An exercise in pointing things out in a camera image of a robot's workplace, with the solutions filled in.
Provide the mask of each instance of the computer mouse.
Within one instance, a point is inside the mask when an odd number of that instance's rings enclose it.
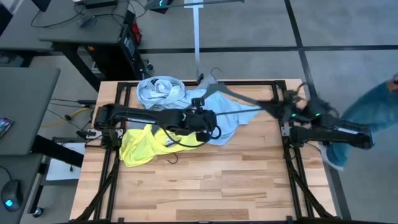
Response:
[[[10,180],[1,189],[1,201],[8,212],[15,212],[21,205],[24,196],[19,180]]]
[[[77,24],[80,26],[80,28],[91,27],[91,26],[94,26],[96,23],[97,23],[97,18],[92,15],[84,16],[77,22]]]

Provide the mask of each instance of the wooden table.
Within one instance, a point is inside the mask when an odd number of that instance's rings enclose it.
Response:
[[[301,80],[285,80],[287,89],[297,89]],[[114,103],[117,82],[102,82],[97,107]],[[229,86],[257,99],[272,98],[271,88],[262,85]],[[131,107],[142,107],[131,90]],[[330,213],[333,201],[320,153],[301,148],[310,190]],[[88,147],[70,218],[76,218],[98,190],[104,151]],[[285,220],[294,215],[292,194],[283,158],[282,140],[276,119],[261,111],[242,125],[225,146],[206,144],[192,151],[157,156],[138,167],[119,169],[112,220],[126,222],[181,222],[209,220]],[[303,195],[300,204],[305,215]],[[101,217],[105,216],[104,196]]]

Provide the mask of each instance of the gray floor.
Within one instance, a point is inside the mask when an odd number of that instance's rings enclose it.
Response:
[[[135,3],[137,13],[142,11]],[[304,45],[398,44],[398,2],[395,0],[292,0]],[[200,9],[203,47],[294,45],[294,37],[283,0],[246,0],[205,6]],[[192,10],[173,8],[166,15],[147,12],[138,20],[143,48],[193,47]],[[319,95],[343,112],[358,96],[398,71],[398,51],[307,53]],[[195,78],[193,54],[145,55],[155,66],[153,75]],[[96,93],[65,57],[35,58],[32,66],[58,67],[62,74],[54,96],[95,99]],[[201,54],[202,72],[219,67],[218,78],[301,78],[300,59],[295,52]],[[60,114],[73,108],[52,107]],[[74,121],[84,126],[89,114]],[[46,115],[45,124],[56,121]],[[46,137],[75,136],[76,129],[62,124],[40,130]],[[394,133],[398,127],[376,134],[377,146],[370,151],[354,150],[341,172],[351,215],[355,220],[398,222],[398,151]],[[21,223],[59,223],[68,220],[74,186],[45,188],[40,206],[43,217],[23,217]]]

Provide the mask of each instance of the yellow shirt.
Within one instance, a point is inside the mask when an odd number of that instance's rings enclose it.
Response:
[[[167,131],[171,138],[175,141],[188,146],[196,146],[201,142],[196,139],[195,133],[188,136],[178,136]],[[195,148],[184,147],[174,144],[170,147],[172,141],[164,133],[163,129],[159,129],[155,136],[152,134],[152,125],[147,124],[144,129],[130,129],[122,139],[122,146],[119,149],[120,160],[128,167],[143,165],[157,155],[164,155],[173,152],[187,151]]]

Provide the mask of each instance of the blue jeans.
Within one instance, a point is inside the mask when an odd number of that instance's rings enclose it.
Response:
[[[391,92],[384,82],[360,97],[342,115],[341,119],[369,125],[372,133],[398,123],[398,91]],[[335,143],[328,147],[328,160],[337,167],[344,167],[352,146]]]

